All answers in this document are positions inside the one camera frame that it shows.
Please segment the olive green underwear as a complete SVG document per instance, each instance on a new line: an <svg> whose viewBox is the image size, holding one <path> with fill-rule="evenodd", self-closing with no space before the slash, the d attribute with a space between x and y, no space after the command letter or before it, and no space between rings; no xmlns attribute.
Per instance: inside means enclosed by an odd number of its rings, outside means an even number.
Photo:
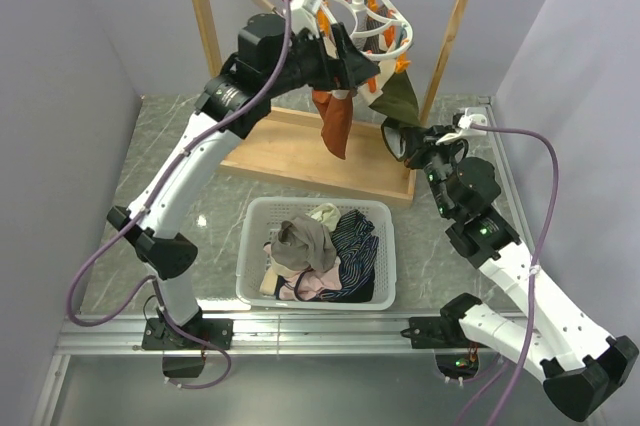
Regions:
<svg viewBox="0 0 640 426"><path fill-rule="evenodd" d="M417 97L406 71L394 73L369 108L404 125L421 125Z"/></svg>

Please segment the white round clip hanger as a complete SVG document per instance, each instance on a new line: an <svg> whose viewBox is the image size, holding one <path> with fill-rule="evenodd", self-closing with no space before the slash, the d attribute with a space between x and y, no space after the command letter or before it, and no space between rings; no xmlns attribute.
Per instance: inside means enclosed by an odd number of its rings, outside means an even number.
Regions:
<svg viewBox="0 0 640 426"><path fill-rule="evenodd" d="M316 20L320 33L328 39L332 37L331 25L337 22L330 10L332 3L344 7L352 16L354 27L349 37L358 50L374 62L391 62L395 74L407 71L414 32L391 0L323 0Z"/></svg>

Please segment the beige underwear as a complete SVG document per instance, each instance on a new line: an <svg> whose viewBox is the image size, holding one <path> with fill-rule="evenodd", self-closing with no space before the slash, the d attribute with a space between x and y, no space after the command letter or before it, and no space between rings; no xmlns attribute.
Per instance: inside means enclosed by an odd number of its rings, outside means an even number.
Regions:
<svg viewBox="0 0 640 426"><path fill-rule="evenodd" d="M293 271L330 270L338 256L328 229L307 215L281 222L271 242L273 259Z"/></svg>

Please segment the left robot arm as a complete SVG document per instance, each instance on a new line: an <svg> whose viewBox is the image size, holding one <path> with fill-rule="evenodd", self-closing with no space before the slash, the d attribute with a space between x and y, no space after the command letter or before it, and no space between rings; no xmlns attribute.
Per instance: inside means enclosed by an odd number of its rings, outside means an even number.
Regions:
<svg viewBox="0 0 640 426"><path fill-rule="evenodd" d="M293 28L277 14L251 17L152 182L129 206L114 206L107 215L147 265L166 336L179 348L195 345L205 328L190 275L198 249L180 232L200 190L270 114L273 99L303 86L352 91L379 72L357 32L341 22L329 31L324 35L314 20Z"/></svg>

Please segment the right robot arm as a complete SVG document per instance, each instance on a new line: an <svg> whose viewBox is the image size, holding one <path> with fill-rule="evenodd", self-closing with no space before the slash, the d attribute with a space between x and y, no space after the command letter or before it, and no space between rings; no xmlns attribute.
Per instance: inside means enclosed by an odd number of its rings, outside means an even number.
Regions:
<svg viewBox="0 0 640 426"><path fill-rule="evenodd" d="M525 315L517 324L481 299L461 294L442 307L440 331L451 345L467 341L515 363L512 378L535 377L551 403L576 422L587 420L623 386L639 357L627 336L594 322L542 269L542 232L529 248L495 209L495 167L468 154L469 141L491 132L485 115L460 113L450 125L381 126L385 145L410 170L424 172L454 250L497 285Z"/></svg>

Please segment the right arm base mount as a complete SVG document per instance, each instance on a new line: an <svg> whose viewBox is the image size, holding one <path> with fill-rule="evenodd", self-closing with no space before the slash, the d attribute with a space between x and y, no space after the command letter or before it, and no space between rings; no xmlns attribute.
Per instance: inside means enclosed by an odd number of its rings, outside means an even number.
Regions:
<svg viewBox="0 0 640 426"><path fill-rule="evenodd" d="M435 372L446 381L465 384L479 380L499 361L497 353L483 361L481 354L488 347L469 340L458 326L442 317L410 317L400 335L410 342L413 350L432 351Z"/></svg>

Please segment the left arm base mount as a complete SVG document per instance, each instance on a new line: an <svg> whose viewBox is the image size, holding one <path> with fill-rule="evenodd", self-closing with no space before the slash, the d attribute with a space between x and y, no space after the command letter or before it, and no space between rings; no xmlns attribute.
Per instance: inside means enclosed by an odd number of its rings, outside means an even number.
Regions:
<svg viewBox="0 0 640 426"><path fill-rule="evenodd" d="M143 351L161 352L162 373L174 385L181 380L195 380L209 362L208 354L219 352L225 361L220 377L222 382L231 372L231 348L234 323L231 319L200 319L186 328L187 336L180 334L162 317L146 320L141 343Z"/></svg>

